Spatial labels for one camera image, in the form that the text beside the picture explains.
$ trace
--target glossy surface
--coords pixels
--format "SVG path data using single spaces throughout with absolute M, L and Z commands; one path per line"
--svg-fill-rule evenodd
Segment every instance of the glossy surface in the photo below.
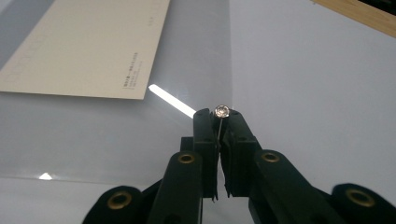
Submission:
M 172 1 L 149 85 L 195 109 L 230 105 L 228 15 L 226 2 Z M 143 101 L 0 92 L 0 123 L 0 176 L 94 183 L 150 185 L 192 135 L 152 88 Z
M 185 19 L 204 13 L 204 6 L 196 6 L 198 2 L 213 3 L 175 0 L 168 15 L 174 19 L 183 15 Z M 228 13 L 227 7 L 219 7 Z M 319 189 L 331 192 L 334 185 L 352 182 L 396 204 L 396 39 L 311 1 L 232 0 L 230 12 L 232 72 L 196 76 L 201 69 L 215 70 L 219 65 L 213 62 L 207 68 L 201 67 L 204 58 L 192 53 L 189 45 L 203 50 L 200 48 L 206 45 L 199 36 L 227 27 L 220 22 L 217 26 L 209 24 L 212 29 L 206 29 L 202 26 L 205 19 L 191 19 L 191 24 L 200 23 L 195 30 L 189 30 L 184 21 L 168 25 L 168 35 L 177 41 L 168 44 L 172 54 L 165 54 L 164 49 L 160 52 L 162 58 L 177 57 L 177 63 L 163 74 L 155 71 L 151 84 L 155 80 L 195 110 L 225 104 L 241 112 L 262 147 L 284 154 Z M 205 13 L 206 17 L 217 17 L 210 11 Z M 194 37 L 196 42 L 191 43 L 187 37 Z M 212 43 L 210 48 L 220 40 L 206 39 Z M 187 49 L 178 55 L 177 48 Z M 203 83 L 199 80 L 204 80 L 205 85 L 199 85 Z M 219 88 L 227 91 L 213 95 L 213 90 Z M 8 175 L 35 178 L 53 172 L 56 176 L 54 170 L 47 169 L 52 167 L 63 174 L 68 172 L 70 179 L 77 176 L 78 181 L 83 181 L 82 177 L 120 181 L 127 175 L 124 184 L 144 188 L 161 178 L 170 156 L 178 151 L 180 137 L 192 132 L 189 117 L 150 91 L 143 102 L 1 93 L 0 103 L 0 173 Z M 170 112 L 163 113 L 165 108 Z M 171 125 L 164 120 L 172 120 Z M 136 124 L 143 132 L 130 127 L 137 127 Z M 119 132 L 119 128 L 128 133 Z M 132 133 L 138 137 L 130 140 Z M 84 134 L 90 139 L 84 140 Z M 50 141 L 36 140 L 36 136 Z M 146 147 L 126 153 L 135 141 Z M 47 149 L 48 155 L 40 154 L 47 155 L 48 161 L 35 158 L 35 153 L 30 152 L 30 148 L 40 151 L 45 144 L 56 148 L 58 143 L 63 150 Z M 16 147 L 4 150 L 3 144 Z M 93 154 L 66 146 L 87 147 Z M 51 158 L 55 160 L 48 165 Z M 223 189 L 221 179 L 219 175 L 219 190 Z M 60 219 L 63 223 L 76 223 L 100 194 L 111 188 L 33 179 L 0 181 L 0 211 L 6 223 L 60 223 Z M 68 194 L 68 200 L 58 192 Z M 217 203 L 205 202 L 203 223 L 252 223 L 247 202 L 227 199 L 223 193 Z

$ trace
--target black plastic part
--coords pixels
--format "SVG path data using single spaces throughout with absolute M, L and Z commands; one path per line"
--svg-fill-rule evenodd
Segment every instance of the black plastic part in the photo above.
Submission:
M 230 196 L 248 197 L 253 175 L 250 166 L 260 144 L 242 115 L 230 110 L 228 129 L 221 142 L 221 165 L 225 175 L 225 188 Z
M 359 1 L 396 16 L 396 0 L 359 0 Z
M 162 180 L 159 180 L 155 184 L 151 185 L 149 188 L 142 191 L 142 201 L 140 203 L 136 223 L 147 222 L 149 218 L 149 213 L 151 212 L 152 205 L 154 204 L 154 200 L 157 196 L 161 183 Z
M 198 224 L 202 219 L 202 158 L 192 151 L 172 156 L 148 217 L 149 224 Z
M 109 200 L 118 192 L 127 192 L 131 201 L 122 208 L 112 209 Z M 113 197 L 115 203 L 122 203 L 123 196 Z M 136 188 L 120 186 L 106 191 L 85 217 L 83 224 L 134 224 L 139 222 L 138 208 L 142 200 L 141 192 Z
M 203 109 L 194 114 L 193 134 L 193 151 L 199 153 L 203 159 L 203 196 L 217 199 L 219 149 L 212 130 L 209 109 Z
M 348 223 L 396 223 L 396 208 L 375 192 L 359 185 L 335 186 L 331 204 Z
M 252 172 L 260 189 L 254 193 L 262 194 L 279 223 L 345 223 L 281 153 L 258 151 L 254 161 Z

